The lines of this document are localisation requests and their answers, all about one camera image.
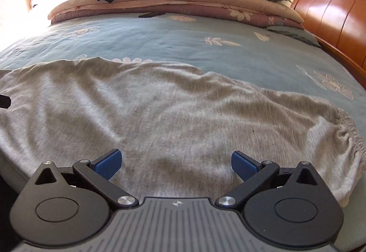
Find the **blue floral bed sheet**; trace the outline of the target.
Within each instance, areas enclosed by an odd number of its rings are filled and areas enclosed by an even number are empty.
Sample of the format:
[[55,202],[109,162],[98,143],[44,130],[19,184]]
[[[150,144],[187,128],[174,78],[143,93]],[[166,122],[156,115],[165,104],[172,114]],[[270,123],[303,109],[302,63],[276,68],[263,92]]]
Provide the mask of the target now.
[[[96,15],[52,25],[3,50],[1,71],[91,58],[187,64],[260,88],[328,100],[348,114],[365,144],[365,88],[321,48],[231,20],[139,15]],[[336,245],[350,251],[365,244],[365,170],[343,208]]]

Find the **pink floral folded quilt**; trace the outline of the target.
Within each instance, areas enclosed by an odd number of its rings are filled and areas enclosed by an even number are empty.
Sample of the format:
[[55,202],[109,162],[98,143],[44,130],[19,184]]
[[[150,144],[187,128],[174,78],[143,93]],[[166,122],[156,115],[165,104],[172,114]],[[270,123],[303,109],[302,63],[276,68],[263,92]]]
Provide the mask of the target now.
[[51,23],[106,13],[167,12],[234,20],[256,27],[303,28],[304,20],[282,3],[269,0],[67,0],[48,15]]

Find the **grey sweatpants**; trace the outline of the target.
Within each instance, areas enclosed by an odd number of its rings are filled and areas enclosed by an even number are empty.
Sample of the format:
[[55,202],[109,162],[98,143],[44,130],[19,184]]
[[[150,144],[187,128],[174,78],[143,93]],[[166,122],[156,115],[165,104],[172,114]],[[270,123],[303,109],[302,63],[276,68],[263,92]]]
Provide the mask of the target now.
[[278,92],[194,66],[59,60],[1,71],[1,175],[21,191],[38,166],[69,166],[112,149],[114,183],[137,198],[211,197],[240,179],[239,150],[255,160],[313,164],[342,206],[365,170],[348,114],[323,98]]

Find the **orange wooden headboard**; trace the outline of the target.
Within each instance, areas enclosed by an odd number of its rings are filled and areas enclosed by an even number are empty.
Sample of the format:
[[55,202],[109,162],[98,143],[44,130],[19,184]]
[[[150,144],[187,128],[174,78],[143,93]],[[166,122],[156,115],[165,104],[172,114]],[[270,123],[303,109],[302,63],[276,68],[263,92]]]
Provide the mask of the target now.
[[365,87],[365,0],[293,0],[291,8],[324,51]]

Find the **black smartphone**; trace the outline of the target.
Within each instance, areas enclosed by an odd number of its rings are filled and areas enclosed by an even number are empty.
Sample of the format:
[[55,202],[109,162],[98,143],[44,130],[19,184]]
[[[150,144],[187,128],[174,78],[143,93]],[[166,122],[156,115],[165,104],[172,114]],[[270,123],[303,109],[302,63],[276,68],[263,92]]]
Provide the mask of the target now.
[[152,18],[152,17],[157,17],[157,16],[161,16],[161,15],[165,15],[165,12],[149,12],[149,13],[144,13],[139,15],[138,17],[141,19],[147,19],[147,18]]

